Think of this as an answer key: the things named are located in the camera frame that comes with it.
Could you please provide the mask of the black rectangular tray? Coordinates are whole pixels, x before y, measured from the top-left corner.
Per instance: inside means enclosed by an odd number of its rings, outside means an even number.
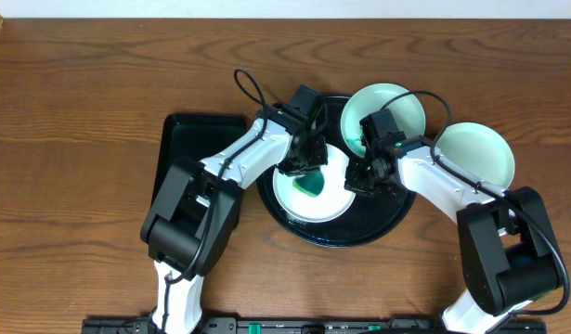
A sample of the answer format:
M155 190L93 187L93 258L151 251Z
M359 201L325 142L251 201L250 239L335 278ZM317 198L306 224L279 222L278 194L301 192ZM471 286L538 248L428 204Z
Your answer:
M241 115L173 113L162 127L162 139L151 201L154 201L171 165L182 157L193 161L213 156L247 132Z

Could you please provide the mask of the white plate with green spot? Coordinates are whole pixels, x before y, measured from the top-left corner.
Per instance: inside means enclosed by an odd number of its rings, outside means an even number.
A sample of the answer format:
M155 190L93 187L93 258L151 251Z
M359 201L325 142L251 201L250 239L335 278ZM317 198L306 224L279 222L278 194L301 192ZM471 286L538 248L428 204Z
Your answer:
M344 189L349 158L339 148L328 144L328 163L319 168L324 186L315 196L294 186L299 177L286 176L276 170L272 176L273 192L284 211L298 221L323 223L342 215L356 194Z

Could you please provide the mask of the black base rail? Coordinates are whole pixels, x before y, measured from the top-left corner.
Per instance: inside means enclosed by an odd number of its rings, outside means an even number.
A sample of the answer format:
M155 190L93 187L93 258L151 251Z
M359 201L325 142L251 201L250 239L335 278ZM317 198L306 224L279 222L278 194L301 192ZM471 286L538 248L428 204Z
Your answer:
M82 334L155 334L161 327L150 317L87 318ZM193 334L354 334L354 333L448 333L442 322L429 318L392 318L386 320L333 319L238 319L203 317L191 330Z

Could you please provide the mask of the pale green rear plate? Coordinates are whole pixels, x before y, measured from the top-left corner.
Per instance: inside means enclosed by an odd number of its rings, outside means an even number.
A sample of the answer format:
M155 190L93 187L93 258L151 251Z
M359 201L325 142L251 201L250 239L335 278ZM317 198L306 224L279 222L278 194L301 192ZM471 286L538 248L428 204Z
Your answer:
M347 147L359 157L366 148L361 143L360 120L379 111L393 97L407 93L408 89L394 83L375 83L354 93L344 105L341 116L341 134ZM400 131L407 138L423 135L426 116L423 106L415 96L404 96L389 107Z

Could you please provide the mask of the green scrub sponge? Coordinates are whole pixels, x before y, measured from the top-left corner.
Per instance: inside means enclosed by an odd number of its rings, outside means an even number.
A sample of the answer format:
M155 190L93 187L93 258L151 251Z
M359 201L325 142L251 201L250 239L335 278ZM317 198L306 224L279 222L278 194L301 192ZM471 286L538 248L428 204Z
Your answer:
M294 178L292 186L301 193L316 198L324 189L325 179L322 172L316 171Z

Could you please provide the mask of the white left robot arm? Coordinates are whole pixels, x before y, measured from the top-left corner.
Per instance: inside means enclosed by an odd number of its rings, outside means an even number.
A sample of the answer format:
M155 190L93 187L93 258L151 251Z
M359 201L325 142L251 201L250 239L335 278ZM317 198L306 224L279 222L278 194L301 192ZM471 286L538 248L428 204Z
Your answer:
M203 280L227 246L245 190L272 167L303 175L326 164L321 132L310 119L274 111L214 155L170 165L140 231L159 276L158 332L199 326Z

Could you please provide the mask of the black round tray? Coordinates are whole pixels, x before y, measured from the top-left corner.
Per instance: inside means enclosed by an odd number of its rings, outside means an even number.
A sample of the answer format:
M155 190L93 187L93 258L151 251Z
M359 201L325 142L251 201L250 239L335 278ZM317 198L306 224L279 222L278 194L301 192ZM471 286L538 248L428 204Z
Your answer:
M339 148L349 158L351 151L344 143L340 120L348 98L325 96L327 115L318 117L328 121L324 130L326 143ZM368 198L356 193L351 206L337 218L323 223L298 221L278 204L273 192L272 176L276 168L264 172L256 181L259 195L273 218L288 232L310 243L332 248L354 247L372 242L394 229L407 215L416 194L401 188L398 197Z

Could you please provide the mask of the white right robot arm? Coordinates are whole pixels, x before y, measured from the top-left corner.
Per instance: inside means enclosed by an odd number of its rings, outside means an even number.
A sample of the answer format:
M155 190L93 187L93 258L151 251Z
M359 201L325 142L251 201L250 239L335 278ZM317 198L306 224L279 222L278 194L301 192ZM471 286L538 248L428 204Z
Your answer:
M529 304L561 289L562 311L569 299L569 274L540 194L509 190L464 171L436 144L402 133L371 140L353 156L345 187L361 195L406 190L426 198L457 226L466 290L441 315L453 333L492 333Z

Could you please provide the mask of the light green plate with smear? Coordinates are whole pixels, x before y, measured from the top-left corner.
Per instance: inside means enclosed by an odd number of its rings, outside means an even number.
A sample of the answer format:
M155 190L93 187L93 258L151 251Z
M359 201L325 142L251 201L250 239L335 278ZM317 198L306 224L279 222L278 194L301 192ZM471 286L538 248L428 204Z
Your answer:
M515 174L513 151L493 129L475 122L450 125L436 146L463 170L494 185L509 187Z

